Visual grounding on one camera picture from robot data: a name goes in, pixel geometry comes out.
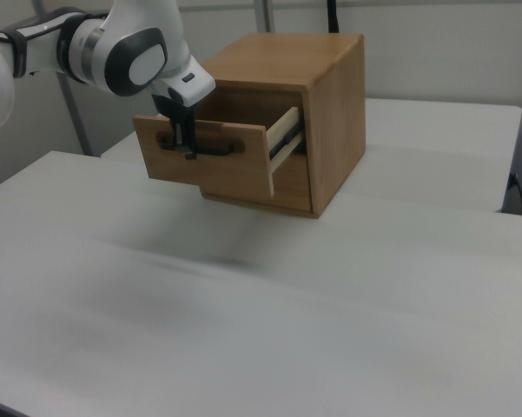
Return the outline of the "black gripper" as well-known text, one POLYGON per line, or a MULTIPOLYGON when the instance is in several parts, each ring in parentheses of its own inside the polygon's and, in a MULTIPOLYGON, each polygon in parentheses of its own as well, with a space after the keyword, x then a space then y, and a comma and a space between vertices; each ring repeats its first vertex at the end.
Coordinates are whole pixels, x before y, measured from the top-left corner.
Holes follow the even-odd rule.
POLYGON ((171 96, 151 94, 156 110, 170 120, 172 149, 184 150, 186 160, 196 158, 195 109, 185 106, 171 96))

